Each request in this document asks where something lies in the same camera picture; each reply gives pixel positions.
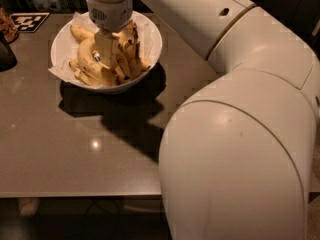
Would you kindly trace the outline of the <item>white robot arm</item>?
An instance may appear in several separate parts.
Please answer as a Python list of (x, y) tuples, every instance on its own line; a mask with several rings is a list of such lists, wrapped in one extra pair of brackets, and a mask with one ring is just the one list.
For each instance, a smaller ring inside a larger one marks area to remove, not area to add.
[[(310, 47), (250, 0), (141, 0), (219, 78), (186, 100), (159, 151), (173, 240), (305, 240), (319, 123)], [(131, 0), (87, 0), (118, 31)]]

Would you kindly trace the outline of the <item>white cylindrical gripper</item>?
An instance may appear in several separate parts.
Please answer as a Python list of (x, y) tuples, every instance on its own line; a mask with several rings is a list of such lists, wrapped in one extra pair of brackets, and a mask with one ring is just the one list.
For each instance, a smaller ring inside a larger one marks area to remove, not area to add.
[(100, 28), (94, 35), (100, 62), (114, 68), (119, 53), (120, 32), (131, 19), (132, 0), (86, 0), (90, 19)]

